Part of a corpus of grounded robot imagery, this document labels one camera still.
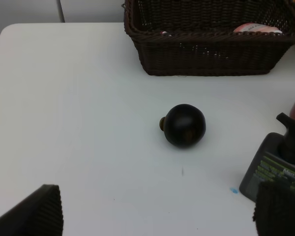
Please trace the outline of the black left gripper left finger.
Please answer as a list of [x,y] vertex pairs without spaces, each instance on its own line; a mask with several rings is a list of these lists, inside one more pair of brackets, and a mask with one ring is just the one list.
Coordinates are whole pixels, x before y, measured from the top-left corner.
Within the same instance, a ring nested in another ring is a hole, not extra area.
[[0,217],[0,236],[61,236],[63,226],[59,186],[44,184]]

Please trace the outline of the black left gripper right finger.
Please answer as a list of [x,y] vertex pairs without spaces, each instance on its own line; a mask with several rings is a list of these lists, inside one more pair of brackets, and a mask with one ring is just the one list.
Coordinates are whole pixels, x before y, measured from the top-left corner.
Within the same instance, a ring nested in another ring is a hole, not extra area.
[[259,236],[295,236],[295,193],[274,182],[262,182],[253,221]]

